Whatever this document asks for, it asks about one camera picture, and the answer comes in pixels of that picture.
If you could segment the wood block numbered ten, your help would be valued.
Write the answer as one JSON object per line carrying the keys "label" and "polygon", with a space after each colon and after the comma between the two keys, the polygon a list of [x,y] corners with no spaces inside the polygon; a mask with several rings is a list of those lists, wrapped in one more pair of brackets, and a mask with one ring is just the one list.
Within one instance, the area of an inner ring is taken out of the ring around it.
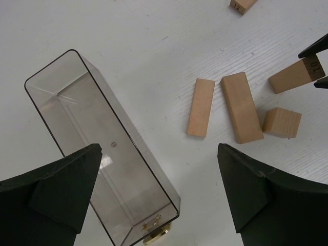
{"label": "wood block numbered ten", "polygon": [[275,94],[279,94],[325,77],[324,69],[317,57],[305,57],[269,78]]}

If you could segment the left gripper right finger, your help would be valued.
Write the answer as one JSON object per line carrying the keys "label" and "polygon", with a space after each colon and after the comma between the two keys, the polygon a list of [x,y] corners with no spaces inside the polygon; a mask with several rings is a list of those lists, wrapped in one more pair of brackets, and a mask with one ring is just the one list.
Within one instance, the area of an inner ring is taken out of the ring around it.
{"label": "left gripper right finger", "polygon": [[327,185],[220,143],[218,165],[244,245],[327,245]]}

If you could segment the small wood cube block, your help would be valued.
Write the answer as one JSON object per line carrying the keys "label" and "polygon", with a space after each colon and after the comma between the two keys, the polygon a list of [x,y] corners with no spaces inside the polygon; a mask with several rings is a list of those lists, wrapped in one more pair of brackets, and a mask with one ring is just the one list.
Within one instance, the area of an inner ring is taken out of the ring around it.
{"label": "small wood cube block", "polygon": [[262,131],[281,138],[296,138],[302,114],[283,108],[266,112]]}

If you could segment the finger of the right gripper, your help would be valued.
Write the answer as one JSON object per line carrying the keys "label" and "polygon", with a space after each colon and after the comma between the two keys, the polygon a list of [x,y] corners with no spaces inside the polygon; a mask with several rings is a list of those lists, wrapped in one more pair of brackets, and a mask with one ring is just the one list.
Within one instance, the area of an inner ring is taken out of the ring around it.
{"label": "finger of the right gripper", "polygon": [[319,52],[327,50],[327,48],[328,48],[328,34],[324,35],[323,37],[315,41],[313,44],[311,44],[309,47],[301,51],[298,54],[298,58],[305,58],[311,55],[315,55]]}
{"label": "finger of the right gripper", "polygon": [[314,87],[318,89],[328,89],[328,77],[317,80],[314,83]]}

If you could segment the wood block numbered twelve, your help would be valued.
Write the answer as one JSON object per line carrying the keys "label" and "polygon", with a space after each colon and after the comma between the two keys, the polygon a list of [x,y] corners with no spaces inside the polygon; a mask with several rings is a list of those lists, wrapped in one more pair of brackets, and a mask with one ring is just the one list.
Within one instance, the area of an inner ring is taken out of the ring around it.
{"label": "wood block numbered twelve", "polygon": [[230,7],[235,9],[241,15],[246,14],[258,0],[230,0]]}

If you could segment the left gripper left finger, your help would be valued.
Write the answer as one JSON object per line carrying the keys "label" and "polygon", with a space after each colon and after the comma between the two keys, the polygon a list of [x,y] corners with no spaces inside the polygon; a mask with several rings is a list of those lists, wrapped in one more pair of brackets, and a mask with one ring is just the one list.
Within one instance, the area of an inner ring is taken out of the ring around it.
{"label": "left gripper left finger", "polygon": [[1,245],[74,245],[97,179],[102,148],[93,143],[1,181]]}

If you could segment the clear plastic box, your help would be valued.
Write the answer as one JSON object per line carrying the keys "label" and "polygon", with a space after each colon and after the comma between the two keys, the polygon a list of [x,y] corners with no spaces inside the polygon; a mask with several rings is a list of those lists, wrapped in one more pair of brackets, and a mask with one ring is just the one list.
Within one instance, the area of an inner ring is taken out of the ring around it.
{"label": "clear plastic box", "polygon": [[143,243],[142,224],[172,223],[181,199],[101,72],[70,49],[25,82],[25,90],[63,156],[102,148],[91,206],[113,245]]}

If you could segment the long wood block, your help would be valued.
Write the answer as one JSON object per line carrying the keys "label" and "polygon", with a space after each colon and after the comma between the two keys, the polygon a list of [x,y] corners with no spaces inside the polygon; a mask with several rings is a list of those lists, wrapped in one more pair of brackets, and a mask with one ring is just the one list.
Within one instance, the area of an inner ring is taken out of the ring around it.
{"label": "long wood block", "polygon": [[264,139],[246,73],[240,72],[224,76],[220,84],[236,142],[246,144]]}

